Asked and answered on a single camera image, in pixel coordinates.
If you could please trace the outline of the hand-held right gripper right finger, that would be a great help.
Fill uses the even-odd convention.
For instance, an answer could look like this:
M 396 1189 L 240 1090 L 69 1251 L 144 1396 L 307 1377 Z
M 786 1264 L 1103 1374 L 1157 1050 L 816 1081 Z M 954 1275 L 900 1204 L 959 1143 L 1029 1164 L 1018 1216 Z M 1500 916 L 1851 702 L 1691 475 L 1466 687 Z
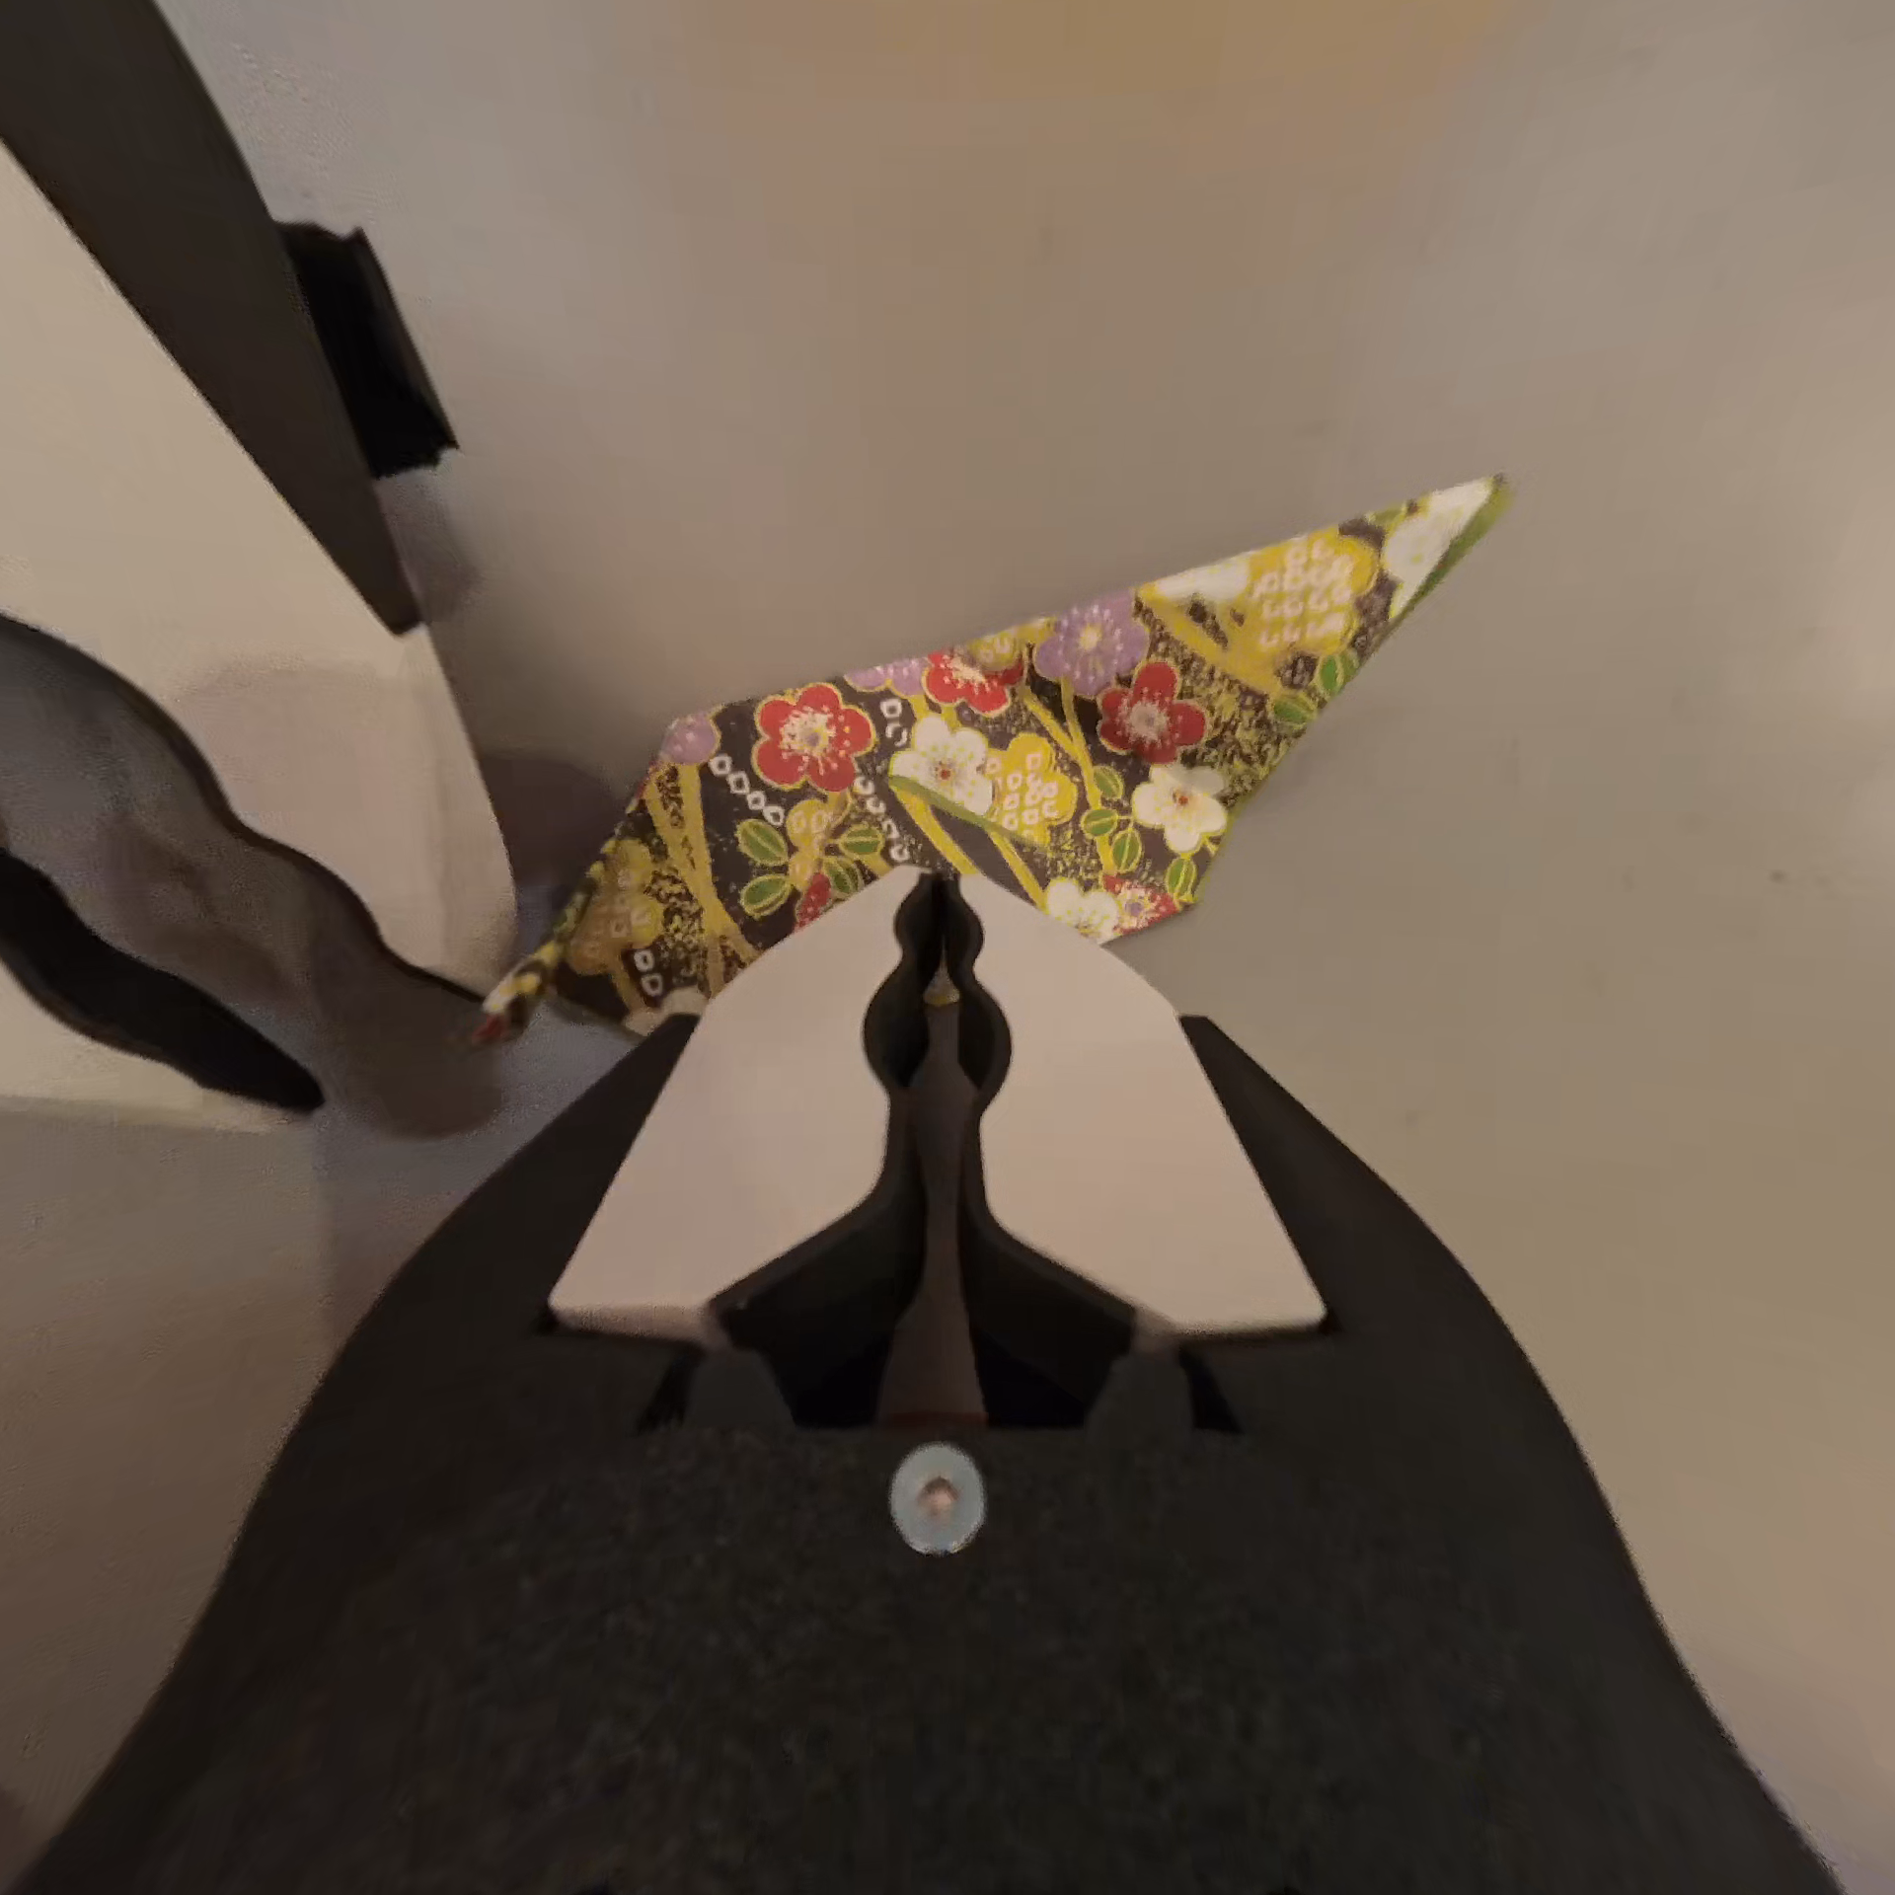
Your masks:
M 959 1284 L 995 1427 L 1082 1424 L 1125 1358 L 1319 1331 L 1311 1268 L 1155 986 L 959 876 L 943 971 L 971 1090 Z

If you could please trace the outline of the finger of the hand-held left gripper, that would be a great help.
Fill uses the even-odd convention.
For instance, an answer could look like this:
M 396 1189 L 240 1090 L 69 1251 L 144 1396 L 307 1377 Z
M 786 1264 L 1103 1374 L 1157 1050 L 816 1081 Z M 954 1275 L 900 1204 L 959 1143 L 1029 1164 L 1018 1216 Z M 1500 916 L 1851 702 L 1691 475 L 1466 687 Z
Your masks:
M 11 154 L 2 604 L 150 700 L 399 962 L 501 975 L 512 869 L 430 634 L 378 623 Z
M 263 1133 L 310 1119 L 320 1081 L 200 986 L 87 928 L 2 855 L 2 1106 L 14 1115 Z

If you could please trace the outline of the green floral origami paper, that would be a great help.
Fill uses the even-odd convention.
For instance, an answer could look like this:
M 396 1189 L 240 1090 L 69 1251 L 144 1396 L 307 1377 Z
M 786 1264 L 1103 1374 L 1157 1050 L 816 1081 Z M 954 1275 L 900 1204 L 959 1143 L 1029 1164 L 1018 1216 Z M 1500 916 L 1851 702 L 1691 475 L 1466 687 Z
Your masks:
M 1457 484 L 676 718 L 478 1043 L 545 1001 L 648 1036 L 897 869 L 1097 943 L 1189 911 L 1243 803 L 1506 503 L 1503 477 Z

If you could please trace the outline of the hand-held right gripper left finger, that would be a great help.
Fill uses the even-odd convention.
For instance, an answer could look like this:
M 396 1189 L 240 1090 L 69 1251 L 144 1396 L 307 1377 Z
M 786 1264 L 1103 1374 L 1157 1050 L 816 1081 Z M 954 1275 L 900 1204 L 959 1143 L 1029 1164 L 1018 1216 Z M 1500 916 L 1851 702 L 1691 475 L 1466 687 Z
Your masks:
M 896 869 L 695 1021 L 552 1289 L 566 1333 L 769 1369 L 802 1429 L 870 1429 L 925 1268 L 912 1081 L 940 887 Z

